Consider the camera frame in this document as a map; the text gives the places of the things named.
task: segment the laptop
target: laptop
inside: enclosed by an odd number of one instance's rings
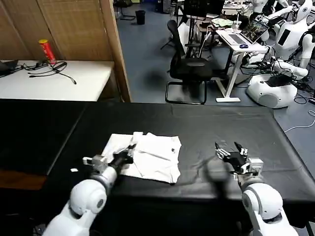
[[[251,20],[240,33],[226,32],[222,37],[231,45],[248,44],[256,42],[269,27],[257,20]]]

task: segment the wooden surface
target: wooden surface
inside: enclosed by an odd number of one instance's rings
[[[125,61],[120,44],[114,8],[111,0],[100,0],[108,41],[112,50],[115,62],[115,76],[121,92],[121,97],[125,102],[131,102],[129,84],[127,79]]]
[[[59,60],[114,61],[105,96],[131,101],[112,0],[0,0],[0,59],[43,59],[39,39]]]
[[[112,60],[98,0],[38,0],[65,60]]]
[[[46,176],[37,176],[18,171],[0,170],[0,188],[39,190]]]
[[[14,27],[0,0],[0,56],[6,59],[31,59],[32,56]]]
[[[45,54],[38,41],[48,39],[55,57],[62,59],[36,0],[2,1],[32,58],[45,59]]]

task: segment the white desk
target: white desk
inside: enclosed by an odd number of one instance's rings
[[[262,52],[264,53],[266,51],[266,47],[262,46],[258,43],[254,43],[252,45],[248,45],[248,48],[240,48],[239,45],[231,45],[229,44],[229,42],[222,37],[222,33],[225,32],[224,30],[217,30],[216,31],[217,34],[220,36],[220,38],[235,52],[240,53],[239,56],[237,57],[237,60],[235,62],[232,74],[231,74],[231,78],[229,80],[229,83],[227,85],[227,88],[225,89],[223,84],[220,81],[220,78],[215,78],[217,85],[223,95],[223,97],[218,97],[216,98],[217,102],[240,102],[241,100],[238,97],[230,97],[231,95],[231,91],[233,89],[237,74],[240,71],[240,66],[242,63],[242,59],[244,57],[244,54],[246,52]]]
[[[36,64],[33,60],[20,60],[18,64]],[[20,70],[0,78],[0,98],[97,101],[107,82],[116,88],[111,61],[67,61],[63,74],[71,76],[77,84],[60,74],[29,78],[28,72],[40,73],[50,70],[44,67],[36,71]]]

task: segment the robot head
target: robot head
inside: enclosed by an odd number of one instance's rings
[[[312,0],[299,0],[299,1],[293,1],[293,22],[299,22],[303,19],[306,19],[307,16],[310,14],[313,1]]]

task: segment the white cloth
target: white cloth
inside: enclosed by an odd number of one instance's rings
[[[137,178],[153,179],[176,183],[180,172],[178,155],[182,146],[179,138],[156,136],[152,133],[143,135],[112,134],[102,156],[111,162],[113,153],[136,144],[133,151],[133,164],[125,165],[121,174]]]
[[[181,25],[178,26],[178,34],[179,34],[179,39],[183,46],[184,52],[186,53],[187,47],[185,46],[185,44],[188,43],[188,39],[189,39],[189,26],[186,25],[184,22],[182,22]]]

